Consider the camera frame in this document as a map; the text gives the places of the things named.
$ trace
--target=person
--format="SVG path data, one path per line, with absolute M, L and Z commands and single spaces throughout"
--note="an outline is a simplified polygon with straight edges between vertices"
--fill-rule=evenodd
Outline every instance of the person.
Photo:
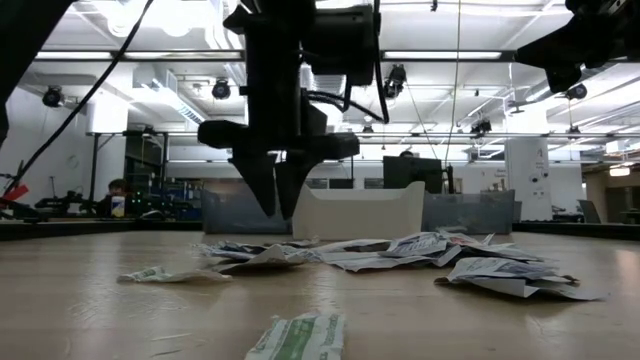
M 111 198 L 113 196 L 127 196 L 128 193 L 127 182 L 124 179 L 112 180 L 107 188 L 109 193 L 107 193 L 104 199 L 98 201 L 96 205 L 96 215 L 98 217 L 111 216 Z

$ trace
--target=gray plastic bin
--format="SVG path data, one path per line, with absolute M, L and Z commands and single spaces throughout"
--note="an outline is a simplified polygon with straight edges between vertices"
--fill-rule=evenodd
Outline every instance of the gray plastic bin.
M 233 194 L 202 190 L 202 226 L 207 234 L 290 234 L 291 226 L 276 211 L 272 218 L 260 208 L 245 184 Z
M 515 191 L 482 194 L 425 194 L 422 230 L 461 227 L 465 234 L 509 234 Z

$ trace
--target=table surface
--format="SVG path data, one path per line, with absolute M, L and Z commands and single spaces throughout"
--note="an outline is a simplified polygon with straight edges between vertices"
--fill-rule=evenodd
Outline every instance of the table surface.
M 349 274 L 325 264 L 227 284 L 118 284 L 201 265 L 190 244 L 283 238 L 136 232 L 0 243 L 3 359 L 243 359 L 274 315 L 347 318 L 343 359 L 638 359 L 640 243 L 516 233 L 611 295 L 518 299 L 441 287 L 448 269 Z

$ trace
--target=wooden table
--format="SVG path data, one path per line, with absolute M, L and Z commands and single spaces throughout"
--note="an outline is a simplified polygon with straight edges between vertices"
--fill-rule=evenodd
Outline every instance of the wooden table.
M 349 274 L 324 264 L 229 284 L 126 285 L 118 274 L 194 268 L 189 245 L 215 239 L 148 232 L 27 240 L 0 243 L 0 351 L 7 360 L 243 359 L 273 315 L 323 311 L 347 316 L 346 360 L 639 358 L 640 243 L 512 239 L 610 298 L 522 300 L 433 285 L 446 269 Z

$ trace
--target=red object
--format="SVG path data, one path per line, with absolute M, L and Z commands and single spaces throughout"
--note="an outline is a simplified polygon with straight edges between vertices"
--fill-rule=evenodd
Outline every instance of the red object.
M 28 192 L 29 188 L 26 185 L 20 185 L 2 198 L 5 200 L 16 201 Z

